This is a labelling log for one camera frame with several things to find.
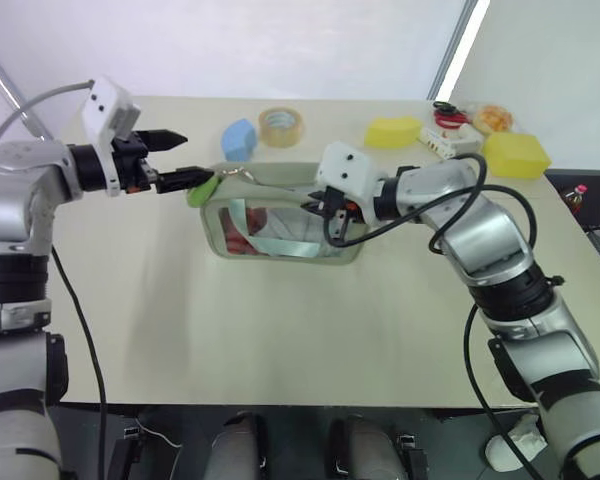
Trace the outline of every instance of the white backdrop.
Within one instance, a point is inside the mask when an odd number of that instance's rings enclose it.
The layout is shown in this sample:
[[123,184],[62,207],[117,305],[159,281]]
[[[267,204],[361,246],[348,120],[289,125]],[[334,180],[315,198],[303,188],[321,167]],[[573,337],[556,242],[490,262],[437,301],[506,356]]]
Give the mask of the white backdrop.
[[509,107],[552,168],[600,170],[600,0],[492,1],[451,100]]
[[[424,98],[463,3],[0,0],[0,63],[27,97],[107,74],[138,95]],[[75,99],[40,108],[52,131]]]

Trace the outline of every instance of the red object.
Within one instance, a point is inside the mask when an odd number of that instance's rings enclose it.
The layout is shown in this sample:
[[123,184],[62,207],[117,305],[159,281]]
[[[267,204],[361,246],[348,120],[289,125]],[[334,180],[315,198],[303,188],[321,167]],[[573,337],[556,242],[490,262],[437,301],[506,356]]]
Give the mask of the red object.
[[587,191],[586,185],[578,185],[575,188],[563,190],[560,193],[562,201],[569,207],[571,213],[578,213],[582,207],[583,195]]
[[471,123],[469,117],[464,113],[458,112],[453,115],[445,115],[439,112],[433,112],[433,116],[436,119],[436,124],[442,128],[448,128],[450,130],[456,130],[465,123]]

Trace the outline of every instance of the transparent pouch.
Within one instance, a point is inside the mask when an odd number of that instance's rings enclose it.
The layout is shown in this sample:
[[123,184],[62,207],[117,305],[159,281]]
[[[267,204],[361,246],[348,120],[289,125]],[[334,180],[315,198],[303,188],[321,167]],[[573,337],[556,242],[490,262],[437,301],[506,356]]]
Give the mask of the transparent pouch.
[[[226,258],[351,262],[361,245],[330,246],[322,217],[302,208],[316,202],[309,194],[319,191],[313,184],[317,168],[317,163],[216,165],[223,180],[200,212],[211,249]],[[329,225],[333,237],[344,239],[366,230],[364,224],[347,222],[344,212]]]

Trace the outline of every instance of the mint green strap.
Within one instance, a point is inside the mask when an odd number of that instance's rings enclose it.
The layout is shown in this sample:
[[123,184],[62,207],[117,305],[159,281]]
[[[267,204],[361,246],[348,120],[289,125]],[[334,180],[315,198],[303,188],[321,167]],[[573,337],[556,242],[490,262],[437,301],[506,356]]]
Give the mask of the mint green strap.
[[247,227],[247,205],[243,199],[229,200],[229,216],[236,230],[260,253],[271,256],[314,258],[320,253],[320,243],[298,242],[279,238],[254,237]]

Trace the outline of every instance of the green tag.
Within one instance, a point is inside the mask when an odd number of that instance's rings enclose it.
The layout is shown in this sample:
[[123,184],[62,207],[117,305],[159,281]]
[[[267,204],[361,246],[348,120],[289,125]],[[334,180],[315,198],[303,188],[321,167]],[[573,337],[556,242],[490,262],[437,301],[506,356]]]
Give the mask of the green tag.
[[213,192],[216,191],[216,187],[220,183],[220,177],[214,175],[205,183],[199,187],[192,188],[187,192],[187,204],[193,208],[199,208],[207,203],[207,200],[211,198]]

